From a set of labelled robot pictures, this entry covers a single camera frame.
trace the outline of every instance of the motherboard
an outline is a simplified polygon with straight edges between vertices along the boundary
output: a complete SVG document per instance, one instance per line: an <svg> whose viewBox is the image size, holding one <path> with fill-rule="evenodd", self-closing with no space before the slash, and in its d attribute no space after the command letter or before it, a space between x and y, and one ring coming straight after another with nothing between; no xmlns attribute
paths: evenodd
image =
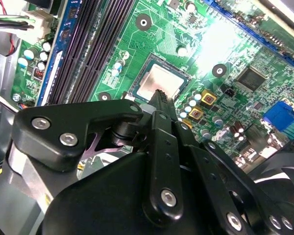
<svg viewBox="0 0 294 235"><path fill-rule="evenodd" d="M261 1L69 0L56 23L45 68L17 67L18 103L147 103L161 89L246 171L294 139L294 27Z"/></svg>

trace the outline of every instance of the blue expansion slot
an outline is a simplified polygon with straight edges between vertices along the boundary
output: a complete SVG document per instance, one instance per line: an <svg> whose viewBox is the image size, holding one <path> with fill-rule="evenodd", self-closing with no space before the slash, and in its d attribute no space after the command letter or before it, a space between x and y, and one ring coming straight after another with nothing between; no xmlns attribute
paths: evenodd
<svg viewBox="0 0 294 235"><path fill-rule="evenodd" d="M63 63L63 55L68 47L68 42L82 2L81 0L67 1L64 14L59 22L58 30L53 41L53 51L51 52L51 57L47 64L44 81L37 100L37 106L46 104L53 81Z"/></svg>
<svg viewBox="0 0 294 235"><path fill-rule="evenodd" d="M279 53L279 50L276 46L268 42L264 37L257 34L255 31L253 31L251 28L247 27L242 22L235 21L234 15L232 15L230 12L219 6L214 0L204 0L204 2L214 8L216 11L218 11L220 14L228 18L231 22L233 22L235 25L239 26L243 31L248 33L250 36L252 36L254 39L256 39L260 44L267 47L269 50L271 50L274 54L276 54L278 57L283 59L285 62L287 62L289 65L294 67L294 59L287 56L287 55L281 55Z"/></svg>

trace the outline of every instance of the power connector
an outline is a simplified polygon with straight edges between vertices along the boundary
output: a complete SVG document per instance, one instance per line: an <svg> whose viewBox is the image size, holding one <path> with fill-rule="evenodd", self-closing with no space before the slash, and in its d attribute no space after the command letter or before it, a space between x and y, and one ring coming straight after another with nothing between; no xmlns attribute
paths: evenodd
<svg viewBox="0 0 294 235"><path fill-rule="evenodd" d="M52 15L43 10L23 11L21 15L27 16L30 20L35 21L34 23L28 23L34 28L17 33L17 36L22 40L33 45L50 33L53 21Z"/></svg>

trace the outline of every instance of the blue connector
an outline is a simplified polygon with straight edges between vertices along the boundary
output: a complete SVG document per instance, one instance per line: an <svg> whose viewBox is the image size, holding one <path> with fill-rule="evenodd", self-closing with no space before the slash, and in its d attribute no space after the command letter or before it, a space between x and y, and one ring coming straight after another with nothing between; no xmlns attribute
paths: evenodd
<svg viewBox="0 0 294 235"><path fill-rule="evenodd" d="M294 111L283 101L277 102L263 116L263 119L284 133L289 139L294 139Z"/></svg>
<svg viewBox="0 0 294 235"><path fill-rule="evenodd" d="M256 39L260 44L267 47L269 50L271 50L275 55L277 55L279 58L283 59L285 62L287 62L289 65L294 67L294 59L287 56L287 55L281 55L279 53L278 48L268 42L264 37L256 33L254 30L243 24L242 22L237 22L235 20L235 17L233 14L231 14L229 11L225 10L223 7L219 6L214 0L203 0L207 5L214 8L216 11L221 13L223 16L228 18L231 22L233 22L235 25L239 26L243 31L245 31L248 35Z"/></svg>

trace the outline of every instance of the metal screw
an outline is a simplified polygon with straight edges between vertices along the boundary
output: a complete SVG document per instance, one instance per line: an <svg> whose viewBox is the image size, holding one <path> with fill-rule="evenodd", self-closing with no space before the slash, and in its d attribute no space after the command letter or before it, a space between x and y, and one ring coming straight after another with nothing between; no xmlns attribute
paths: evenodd
<svg viewBox="0 0 294 235"><path fill-rule="evenodd" d="M161 199L168 207L174 207L176 205L176 197L170 190L162 190Z"/></svg>
<svg viewBox="0 0 294 235"><path fill-rule="evenodd" d="M131 110L133 110L133 111L135 111L135 112L138 111L138 108L137 108L136 106L134 106L134 105L131 105L130 108L131 108Z"/></svg>
<svg viewBox="0 0 294 235"><path fill-rule="evenodd" d="M22 99L22 97L17 93L13 94L13 96L12 96L12 100L15 102L20 102L21 99Z"/></svg>
<svg viewBox="0 0 294 235"><path fill-rule="evenodd" d="M42 117L37 117L33 121L31 121L33 127L39 130L46 130L50 127L50 122Z"/></svg>
<svg viewBox="0 0 294 235"><path fill-rule="evenodd" d="M282 223L285 225L285 227L287 227L290 230L293 230L293 226L292 224L287 220L287 218L282 217Z"/></svg>
<svg viewBox="0 0 294 235"><path fill-rule="evenodd" d="M72 147L77 145L78 139L72 133L64 133L60 136L60 142L65 146Z"/></svg>
<svg viewBox="0 0 294 235"><path fill-rule="evenodd" d="M183 127L184 130L188 129L188 126L186 124L184 124L184 123L182 123L181 126Z"/></svg>
<svg viewBox="0 0 294 235"><path fill-rule="evenodd" d="M216 146L213 143L208 143L209 147L211 147L212 149L216 149Z"/></svg>
<svg viewBox="0 0 294 235"><path fill-rule="evenodd" d="M166 116L164 116L163 114L159 114L160 117L162 117L163 119L167 119Z"/></svg>
<svg viewBox="0 0 294 235"><path fill-rule="evenodd" d="M240 220L236 217L235 214L229 212L226 214L227 220L229 221L230 225L237 231L242 230L242 224Z"/></svg>
<svg viewBox="0 0 294 235"><path fill-rule="evenodd" d="M279 230L281 229L281 224L279 223L279 221L275 217L273 217L272 215L270 215L269 216L269 220L270 220L271 224L274 225L275 228L277 228Z"/></svg>

